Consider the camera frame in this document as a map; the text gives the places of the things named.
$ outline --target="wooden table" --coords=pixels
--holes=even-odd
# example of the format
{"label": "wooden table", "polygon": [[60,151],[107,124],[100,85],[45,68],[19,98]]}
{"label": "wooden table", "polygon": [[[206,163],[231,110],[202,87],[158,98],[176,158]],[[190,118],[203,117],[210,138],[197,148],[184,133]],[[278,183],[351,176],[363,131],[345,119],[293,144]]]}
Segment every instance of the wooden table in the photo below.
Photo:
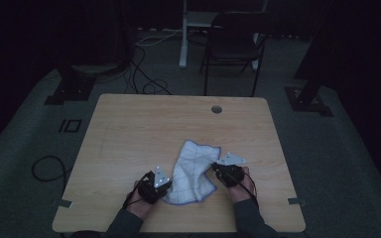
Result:
{"label": "wooden table", "polygon": [[[215,114],[211,107],[222,112]],[[160,166],[167,176],[185,140],[219,146],[246,159],[265,222],[281,232],[306,224],[298,204],[268,103],[262,98],[104,94],[96,105],[53,228],[106,231],[135,180]],[[231,201],[218,190],[202,203],[159,201],[142,232],[235,232]]]}

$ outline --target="crumpled cloth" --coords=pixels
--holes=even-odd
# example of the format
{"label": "crumpled cloth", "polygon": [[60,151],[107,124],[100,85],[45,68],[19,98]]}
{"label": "crumpled cloth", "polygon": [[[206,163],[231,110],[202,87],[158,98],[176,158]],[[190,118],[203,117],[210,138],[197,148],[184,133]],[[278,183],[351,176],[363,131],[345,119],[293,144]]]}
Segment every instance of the crumpled cloth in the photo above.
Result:
{"label": "crumpled cloth", "polygon": [[173,170],[173,184],[163,201],[172,205],[202,202],[216,191],[205,172],[221,155],[221,148],[186,140]]}

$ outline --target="hand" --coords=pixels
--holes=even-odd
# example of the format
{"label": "hand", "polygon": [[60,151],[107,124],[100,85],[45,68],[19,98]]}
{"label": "hand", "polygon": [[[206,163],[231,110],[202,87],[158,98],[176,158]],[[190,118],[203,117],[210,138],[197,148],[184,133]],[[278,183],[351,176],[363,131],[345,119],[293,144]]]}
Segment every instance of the hand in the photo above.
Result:
{"label": "hand", "polygon": [[131,197],[131,200],[129,202],[134,202],[129,204],[126,207],[126,210],[135,214],[139,218],[145,220],[147,218],[148,214],[150,213],[151,209],[153,208],[153,204],[148,203],[147,201],[143,200],[141,195],[138,193],[138,189],[134,191],[134,194]]}
{"label": "hand", "polygon": [[[246,175],[244,176],[244,179],[241,182],[241,184],[244,185],[250,192],[253,193],[255,189],[255,185],[253,184],[252,180],[249,178],[250,176],[249,168],[242,167],[242,170]],[[228,193],[230,194],[230,197],[233,203],[251,198],[249,193],[247,193],[247,191],[243,189],[243,187],[241,187],[239,184],[233,187],[229,187],[227,190],[228,190]]]}

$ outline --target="black cable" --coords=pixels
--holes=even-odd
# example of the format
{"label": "black cable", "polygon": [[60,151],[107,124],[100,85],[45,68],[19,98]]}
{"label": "black cable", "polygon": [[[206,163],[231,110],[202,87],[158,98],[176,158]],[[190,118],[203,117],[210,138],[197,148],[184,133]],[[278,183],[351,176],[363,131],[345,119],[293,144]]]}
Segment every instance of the black cable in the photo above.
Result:
{"label": "black cable", "polygon": [[128,195],[126,196],[126,199],[125,201],[123,202],[123,205],[122,205],[122,209],[126,209],[126,207],[128,207],[128,205],[132,204],[132,203],[135,203],[135,202],[138,202],[140,201],[141,199],[138,199],[138,200],[135,200],[135,201],[132,201],[132,202],[129,202],[132,198],[132,196],[134,195],[135,191],[137,190],[137,188],[141,185],[142,181],[144,180],[144,178],[146,178],[150,173],[146,173],[144,174],[141,179],[139,179],[139,181],[137,182],[137,184],[134,186],[134,189],[132,189],[131,192],[128,193]]}
{"label": "black cable", "polygon": [[128,68],[129,68],[129,70],[128,70],[129,71],[129,77],[126,77],[126,74],[123,75],[123,78],[125,79],[125,82],[126,82],[126,87],[125,87],[125,90],[123,91],[123,94],[125,94],[129,88],[129,81],[131,80],[131,76],[132,76],[131,63],[128,63]]}
{"label": "black cable", "polygon": [[[253,202],[255,202],[255,205],[259,208],[259,203],[258,203],[258,199],[257,199],[257,195],[254,195],[251,191],[249,191],[249,189],[246,187],[246,186],[244,186],[240,181],[238,181],[235,177],[233,177],[231,174],[229,174],[228,172],[225,172],[225,174],[227,175],[227,176],[229,176],[231,179],[233,179],[234,181],[236,181],[237,182],[237,184],[239,184],[249,195],[250,195],[250,198],[253,200]],[[249,175],[247,175],[249,178],[250,178],[250,180],[252,181],[252,183],[253,183],[253,185],[254,185],[254,188],[255,188],[255,192],[257,192],[256,191],[256,184],[255,184],[255,181],[249,176]]]}
{"label": "black cable", "polygon": [[303,231],[302,232],[307,238],[311,238],[311,236],[308,235],[308,233],[306,231]]}
{"label": "black cable", "polygon": [[[53,160],[56,160],[56,161],[58,161],[60,163],[62,171],[63,171],[62,175],[54,177],[54,178],[40,178],[37,175],[37,173],[36,173],[36,166],[39,164],[39,162],[42,162],[42,161],[48,160],[48,159],[53,159]],[[72,168],[70,168],[69,170],[66,170],[66,168],[64,166],[64,162],[60,158],[58,158],[56,156],[45,156],[45,157],[41,157],[40,159],[38,159],[36,162],[33,163],[31,171],[32,171],[32,175],[33,175],[33,177],[35,179],[37,179],[39,181],[43,181],[43,182],[54,181],[54,180],[63,178],[62,195],[64,195],[64,190],[66,189],[66,184],[67,184],[67,174],[72,171]]]}
{"label": "black cable", "polygon": [[[167,92],[168,94],[172,95],[172,93],[167,89],[168,87],[168,84],[161,80],[161,79],[152,79],[150,76],[148,76],[144,70],[141,69],[140,65],[141,63],[143,62],[144,58],[145,58],[145,51],[144,49],[136,46],[136,49],[139,49],[141,52],[142,52],[142,57],[140,58],[140,60],[138,61],[138,63],[134,63],[132,60],[131,60],[131,63],[135,66],[135,69],[134,69],[134,72],[132,74],[132,83],[129,81],[129,85],[135,90],[135,93],[136,94],[156,94],[156,93],[159,93],[159,92],[162,92],[162,91],[165,91]],[[137,72],[141,72],[142,75],[144,75],[144,77],[148,80],[147,83],[144,84],[142,90],[140,91],[138,89],[138,86],[137,86],[137,83],[136,83],[136,75],[137,75]],[[148,92],[148,87],[152,87],[153,88],[153,91],[152,93],[149,93]]]}
{"label": "black cable", "polygon": [[[188,27],[188,30],[190,30],[190,29],[197,29],[197,32],[198,32],[198,34],[200,36],[206,37],[207,36],[206,31],[204,32],[203,30],[201,30],[201,29],[205,29],[205,28],[204,27]],[[187,36],[187,40],[188,40],[189,44],[192,44],[192,45],[195,45],[195,46],[200,46],[200,47],[204,47],[205,46],[205,43],[193,40],[192,36],[194,36],[194,34],[188,34],[188,36]],[[169,38],[170,41],[171,40],[173,40],[173,41],[180,40],[181,41],[183,39],[183,36],[167,36],[167,38]],[[158,41],[159,42],[160,40],[159,39],[155,39],[155,38],[141,39],[140,41],[138,41],[136,46],[137,47],[149,47],[149,46],[145,46],[145,45],[143,46],[143,45],[141,45],[140,43],[142,41]]]}
{"label": "black cable", "polygon": [[[178,31],[179,30],[177,30],[176,32],[174,32],[173,34],[171,34],[169,36],[153,36],[153,37],[141,39],[135,44],[135,46],[137,46],[137,47],[152,47],[152,46],[155,46],[156,44],[163,42],[163,41],[181,40],[182,36],[176,35],[176,33]],[[143,42],[150,42],[150,41],[155,42],[155,43],[153,43],[152,45],[143,45],[142,44]]]}

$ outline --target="sleeve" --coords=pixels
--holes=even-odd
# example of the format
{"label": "sleeve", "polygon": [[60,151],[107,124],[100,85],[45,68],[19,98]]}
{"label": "sleeve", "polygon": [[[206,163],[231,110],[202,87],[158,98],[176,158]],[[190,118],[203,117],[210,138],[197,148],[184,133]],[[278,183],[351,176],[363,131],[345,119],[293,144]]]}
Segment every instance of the sleeve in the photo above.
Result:
{"label": "sleeve", "polygon": [[136,238],[144,221],[131,212],[120,209],[105,233],[105,238]]}
{"label": "sleeve", "polygon": [[234,216],[239,237],[243,238],[278,238],[272,227],[265,224],[258,207],[251,199],[234,203]]}

